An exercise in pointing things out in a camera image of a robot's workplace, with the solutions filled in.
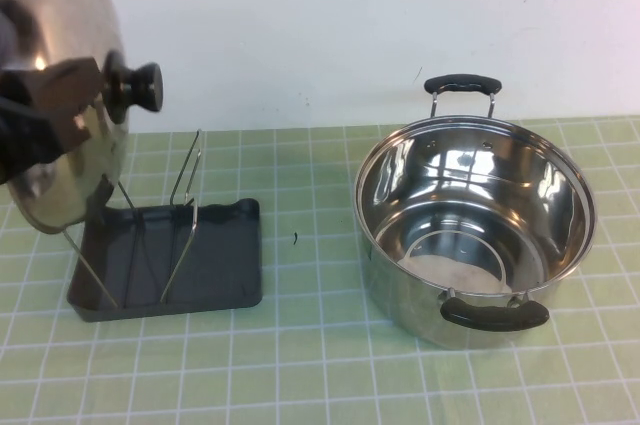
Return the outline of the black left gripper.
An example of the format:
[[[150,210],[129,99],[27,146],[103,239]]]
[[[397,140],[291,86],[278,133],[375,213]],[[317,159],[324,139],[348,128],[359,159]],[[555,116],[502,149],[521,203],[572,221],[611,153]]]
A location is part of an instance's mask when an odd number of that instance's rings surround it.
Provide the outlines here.
[[[36,164],[48,164],[63,154],[53,122],[42,112],[1,99],[1,183]]]

